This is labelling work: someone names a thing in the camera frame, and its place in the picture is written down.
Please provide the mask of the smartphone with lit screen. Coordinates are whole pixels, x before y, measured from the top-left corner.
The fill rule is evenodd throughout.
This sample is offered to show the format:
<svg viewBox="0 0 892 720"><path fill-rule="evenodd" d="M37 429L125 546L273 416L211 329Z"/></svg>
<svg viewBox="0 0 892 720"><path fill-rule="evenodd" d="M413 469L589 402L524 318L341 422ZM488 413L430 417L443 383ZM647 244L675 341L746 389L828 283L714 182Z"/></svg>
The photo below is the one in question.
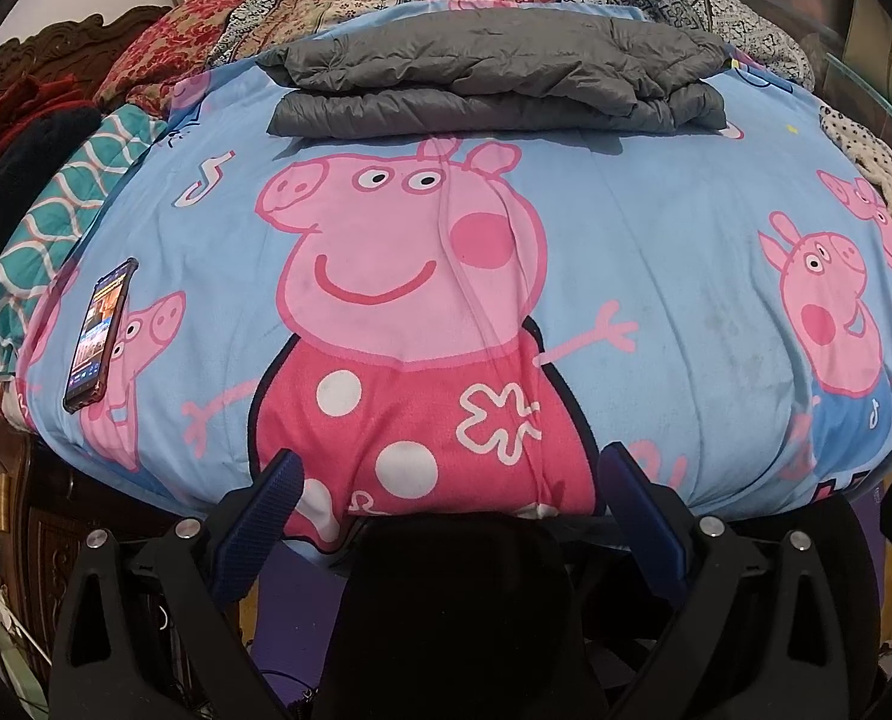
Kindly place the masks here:
<svg viewBox="0 0 892 720"><path fill-rule="evenodd" d="M76 413L104 397L128 285L137 270L138 260L128 257L94 285L65 385L64 410L67 413Z"/></svg>

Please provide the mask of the red velvet cloth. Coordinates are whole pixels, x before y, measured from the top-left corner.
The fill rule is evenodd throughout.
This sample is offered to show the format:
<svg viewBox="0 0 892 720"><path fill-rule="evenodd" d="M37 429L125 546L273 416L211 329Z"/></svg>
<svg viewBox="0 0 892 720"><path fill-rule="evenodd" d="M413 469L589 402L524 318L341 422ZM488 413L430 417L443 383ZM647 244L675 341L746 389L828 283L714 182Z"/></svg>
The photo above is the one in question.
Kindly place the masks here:
<svg viewBox="0 0 892 720"><path fill-rule="evenodd" d="M0 158L16 138L44 115L86 107L93 103L76 83L75 76L67 75L53 82L41 82L25 76L0 96Z"/></svg>

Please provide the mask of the teal white wave-pattern pillow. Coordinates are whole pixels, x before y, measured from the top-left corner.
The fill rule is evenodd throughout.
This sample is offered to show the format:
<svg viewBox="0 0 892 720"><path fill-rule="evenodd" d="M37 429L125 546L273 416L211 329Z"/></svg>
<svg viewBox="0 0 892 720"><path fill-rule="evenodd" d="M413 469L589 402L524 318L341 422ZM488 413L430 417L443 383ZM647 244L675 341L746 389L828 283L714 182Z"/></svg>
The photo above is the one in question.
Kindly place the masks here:
<svg viewBox="0 0 892 720"><path fill-rule="evenodd" d="M39 298L110 192L164 127L132 104L114 110L32 197L0 252L0 380L14 376Z"/></svg>

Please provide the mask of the beige fabric wardrobe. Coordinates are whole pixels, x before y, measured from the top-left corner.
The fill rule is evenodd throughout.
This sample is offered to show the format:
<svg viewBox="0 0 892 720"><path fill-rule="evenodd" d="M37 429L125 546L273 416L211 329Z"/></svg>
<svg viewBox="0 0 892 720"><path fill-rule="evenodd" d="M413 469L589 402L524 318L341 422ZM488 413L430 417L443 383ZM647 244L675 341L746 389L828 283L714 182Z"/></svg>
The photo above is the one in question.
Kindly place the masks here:
<svg viewBox="0 0 892 720"><path fill-rule="evenodd" d="M879 0L853 0L843 60L892 104L892 18Z"/></svg>

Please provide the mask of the cream black-spotted fleece garment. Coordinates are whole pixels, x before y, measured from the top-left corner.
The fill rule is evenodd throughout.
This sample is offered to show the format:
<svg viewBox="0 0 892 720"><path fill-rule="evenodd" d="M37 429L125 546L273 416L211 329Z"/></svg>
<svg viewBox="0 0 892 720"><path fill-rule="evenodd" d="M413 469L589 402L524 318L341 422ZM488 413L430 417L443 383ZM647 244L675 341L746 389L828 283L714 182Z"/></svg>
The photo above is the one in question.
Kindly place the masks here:
<svg viewBox="0 0 892 720"><path fill-rule="evenodd" d="M846 117L828 104L819 107L822 130L884 197L892 218L892 148L869 128Z"/></svg>

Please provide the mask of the grey puffer jacket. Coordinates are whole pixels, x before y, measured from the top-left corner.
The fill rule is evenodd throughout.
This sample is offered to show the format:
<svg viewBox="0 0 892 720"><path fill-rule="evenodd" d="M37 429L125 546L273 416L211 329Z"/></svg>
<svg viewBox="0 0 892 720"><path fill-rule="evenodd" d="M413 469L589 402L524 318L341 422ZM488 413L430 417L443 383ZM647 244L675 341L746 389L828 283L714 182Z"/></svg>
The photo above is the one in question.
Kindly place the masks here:
<svg viewBox="0 0 892 720"><path fill-rule="evenodd" d="M560 8L444 10L261 55L280 137L721 130L725 41Z"/></svg>

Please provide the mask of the carved dark wooden headboard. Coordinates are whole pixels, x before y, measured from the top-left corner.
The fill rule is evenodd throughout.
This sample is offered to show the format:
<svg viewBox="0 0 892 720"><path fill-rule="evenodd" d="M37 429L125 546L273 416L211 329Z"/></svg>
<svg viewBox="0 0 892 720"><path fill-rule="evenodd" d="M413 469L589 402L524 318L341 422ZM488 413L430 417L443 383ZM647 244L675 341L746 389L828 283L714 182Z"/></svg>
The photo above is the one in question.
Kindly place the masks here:
<svg viewBox="0 0 892 720"><path fill-rule="evenodd" d="M83 21L53 23L23 41L13 37L0 46L0 96L25 76L53 82L68 75L91 96L124 50L168 11L142 5L109 25L103 16L91 15Z"/></svg>

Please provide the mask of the clear bin teal lid lower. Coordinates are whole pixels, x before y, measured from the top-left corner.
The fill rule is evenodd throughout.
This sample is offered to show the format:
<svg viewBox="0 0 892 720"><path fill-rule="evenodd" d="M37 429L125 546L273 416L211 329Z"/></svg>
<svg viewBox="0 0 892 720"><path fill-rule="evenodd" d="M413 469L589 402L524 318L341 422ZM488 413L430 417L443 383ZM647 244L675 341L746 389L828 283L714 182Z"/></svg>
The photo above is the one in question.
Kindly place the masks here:
<svg viewBox="0 0 892 720"><path fill-rule="evenodd" d="M817 96L892 148L892 103L835 55L825 54Z"/></svg>

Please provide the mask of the blue Peppa Pig blanket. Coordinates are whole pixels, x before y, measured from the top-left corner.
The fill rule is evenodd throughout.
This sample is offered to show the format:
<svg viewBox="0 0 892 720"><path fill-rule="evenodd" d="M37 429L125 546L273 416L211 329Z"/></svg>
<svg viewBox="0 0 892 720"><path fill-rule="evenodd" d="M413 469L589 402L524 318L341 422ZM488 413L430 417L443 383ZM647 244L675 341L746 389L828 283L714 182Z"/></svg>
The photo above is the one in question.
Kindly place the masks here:
<svg viewBox="0 0 892 720"><path fill-rule="evenodd" d="M37 307L21 418L185 515L291 450L285 533L323 553L368 517L597 514L612 442L698 514L873 481L892 218L816 96L726 47L725 128L667 135L280 137L268 50L190 76ZM94 285L128 257L106 392L67 413Z"/></svg>

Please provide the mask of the dark navy fuzzy garment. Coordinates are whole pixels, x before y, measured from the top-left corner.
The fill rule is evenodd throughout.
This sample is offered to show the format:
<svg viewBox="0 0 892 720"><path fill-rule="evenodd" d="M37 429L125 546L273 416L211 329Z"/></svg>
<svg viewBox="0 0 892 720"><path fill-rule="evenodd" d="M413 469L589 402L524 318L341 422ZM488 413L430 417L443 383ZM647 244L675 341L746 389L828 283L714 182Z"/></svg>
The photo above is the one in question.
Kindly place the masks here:
<svg viewBox="0 0 892 720"><path fill-rule="evenodd" d="M5 149L0 156L0 254L37 195L102 120L96 107L54 110L29 124Z"/></svg>

